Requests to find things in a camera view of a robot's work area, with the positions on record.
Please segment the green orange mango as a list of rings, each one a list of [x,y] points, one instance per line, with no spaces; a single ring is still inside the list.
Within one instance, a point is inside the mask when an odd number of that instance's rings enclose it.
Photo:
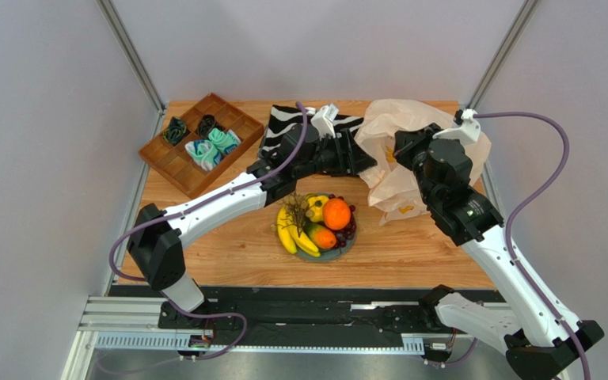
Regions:
[[[304,226],[304,231],[319,249],[333,249],[337,244],[336,235],[321,224],[309,222]]]

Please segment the orange fruit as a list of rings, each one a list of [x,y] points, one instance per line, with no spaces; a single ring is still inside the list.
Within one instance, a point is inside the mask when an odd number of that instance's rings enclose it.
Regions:
[[[322,208],[323,223],[330,230],[342,230],[351,221],[350,206],[341,198],[331,198]]]

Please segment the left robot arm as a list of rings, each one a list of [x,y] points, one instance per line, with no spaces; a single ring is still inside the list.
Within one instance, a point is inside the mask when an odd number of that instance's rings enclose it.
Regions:
[[[296,124],[276,148],[221,188],[165,210],[144,207],[127,242],[144,281],[179,309],[198,309],[205,297],[187,273],[184,250],[214,228],[290,195],[302,178],[356,176],[375,166],[354,133],[344,128],[322,137],[315,127]]]

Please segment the dried longan bunch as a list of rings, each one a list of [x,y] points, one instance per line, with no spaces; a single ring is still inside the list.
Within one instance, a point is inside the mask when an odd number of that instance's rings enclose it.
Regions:
[[[309,204],[307,198],[298,193],[292,193],[283,198],[283,207],[286,216],[283,218],[285,227],[294,227],[296,235],[301,236],[304,232],[304,226],[308,221],[307,212]]]

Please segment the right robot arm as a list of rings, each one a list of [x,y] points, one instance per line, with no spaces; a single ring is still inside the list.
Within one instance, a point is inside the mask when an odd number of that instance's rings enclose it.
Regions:
[[[494,283],[512,313],[468,300],[443,285],[420,303],[437,325],[472,335],[503,354],[522,379],[553,379],[603,337],[602,327],[562,303],[527,262],[508,225],[470,185],[473,162],[460,139],[441,138],[431,124],[395,135],[393,156],[416,178],[436,226],[463,248]]]

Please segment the translucent plastic bag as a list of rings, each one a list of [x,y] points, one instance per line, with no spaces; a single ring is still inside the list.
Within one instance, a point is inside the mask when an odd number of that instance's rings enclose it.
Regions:
[[[430,124],[450,128],[454,115],[420,101],[382,99],[370,103],[355,131],[356,144],[376,161],[359,177],[369,188],[368,206],[382,212],[380,226],[428,214],[412,171],[398,164],[393,153],[397,132],[419,131]]]

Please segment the red grape bunch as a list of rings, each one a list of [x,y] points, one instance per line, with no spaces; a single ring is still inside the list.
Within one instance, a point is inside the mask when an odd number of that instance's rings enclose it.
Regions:
[[[355,223],[355,218],[354,218],[355,206],[350,205],[349,203],[348,203],[348,205],[350,206],[350,209],[351,209],[351,221],[342,230],[331,230],[336,235],[336,238],[337,238],[337,244],[336,244],[335,248],[345,247],[347,245],[347,241],[349,241],[351,238],[353,238],[355,236],[355,232],[356,232],[356,223]]]

